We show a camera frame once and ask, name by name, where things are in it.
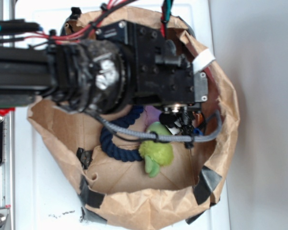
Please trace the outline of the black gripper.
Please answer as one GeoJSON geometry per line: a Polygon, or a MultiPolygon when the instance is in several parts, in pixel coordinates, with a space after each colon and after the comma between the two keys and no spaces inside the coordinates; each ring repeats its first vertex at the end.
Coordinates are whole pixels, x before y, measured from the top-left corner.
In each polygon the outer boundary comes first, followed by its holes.
{"type": "Polygon", "coordinates": [[[128,104],[152,105],[163,111],[200,111],[208,82],[172,40],[157,29],[126,20],[99,29],[97,40],[115,51],[119,79],[110,91],[108,113],[128,104]]]}

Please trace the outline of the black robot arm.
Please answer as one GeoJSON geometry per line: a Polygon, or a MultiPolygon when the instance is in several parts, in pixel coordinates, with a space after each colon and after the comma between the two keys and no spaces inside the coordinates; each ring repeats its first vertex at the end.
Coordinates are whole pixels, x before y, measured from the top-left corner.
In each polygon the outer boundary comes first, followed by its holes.
{"type": "Polygon", "coordinates": [[[94,40],[61,43],[51,36],[42,50],[4,46],[37,28],[0,21],[0,109],[28,105],[36,96],[70,113],[98,114],[129,104],[200,109],[207,100],[205,74],[159,30],[122,20],[98,28],[94,40]]]}

